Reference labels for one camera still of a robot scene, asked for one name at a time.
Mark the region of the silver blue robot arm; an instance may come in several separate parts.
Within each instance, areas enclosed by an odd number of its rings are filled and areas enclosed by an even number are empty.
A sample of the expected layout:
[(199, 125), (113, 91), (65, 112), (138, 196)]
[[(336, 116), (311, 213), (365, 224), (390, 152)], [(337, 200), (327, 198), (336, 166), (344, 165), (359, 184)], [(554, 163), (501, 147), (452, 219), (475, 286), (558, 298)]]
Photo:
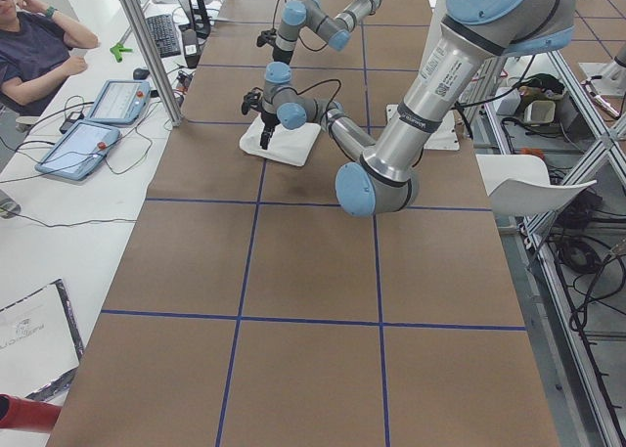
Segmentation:
[(258, 39), (273, 48), (261, 89), (248, 92), (242, 112), (259, 112), (260, 146), (266, 149), (277, 125), (289, 130), (315, 123), (349, 157), (335, 177), (341, 207), (353, 216), (399, 211), (419, 190), (414, 166), (426, 141), (469, 85), (483, 62), (501, 56), (542, 54), (565, 47), (574, 31), (576, 0), (446, 0), (441, 36), (396, 113), (379, 138), (366, 134), (335, 99), (308, 99), (291, 84), (290, 62), (300, 31), (307, 27), (340, 51), (355, 26), (382, 0), (354, 0), (336, 17), (317, 0), (291, 0), (280, 25)]
[(381, 3), (382, 0), (354, 0), (335, 17), (331, 17), (321, 8), (318, 0), (286, 1), (280, 24), (261, 31), (256, 46), (271, 46), (273, 61), (289, 65), (300, 32), (307, 27), (325, 42), (323, 48), (328, 46), (342, 51), (358, 23), (374, 15)]

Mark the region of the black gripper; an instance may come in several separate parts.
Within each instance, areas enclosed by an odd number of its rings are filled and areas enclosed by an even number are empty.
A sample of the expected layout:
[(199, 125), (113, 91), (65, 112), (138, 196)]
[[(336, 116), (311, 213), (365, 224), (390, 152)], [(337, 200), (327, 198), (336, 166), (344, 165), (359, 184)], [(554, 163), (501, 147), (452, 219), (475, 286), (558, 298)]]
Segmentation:
[(252, 88), (243, 97), (241, 112), (243, 115), (247, 115), (250, 111), (256, 111), (261, 114), (264, 128), (261, 131), (259, 146), (262, 150), (267, 150), (275, 128), (279, 124), (279, 119), (274, 112), (269, 112), (264, 107), (263, 100), (263, 90)]
[(256, 46), (269, 45), (273, 48), (272, 57), (274, 62), (289, 65), (293, 56), (293, 42), (280, 35), (276, 28), (263, 30), (257, 36)]

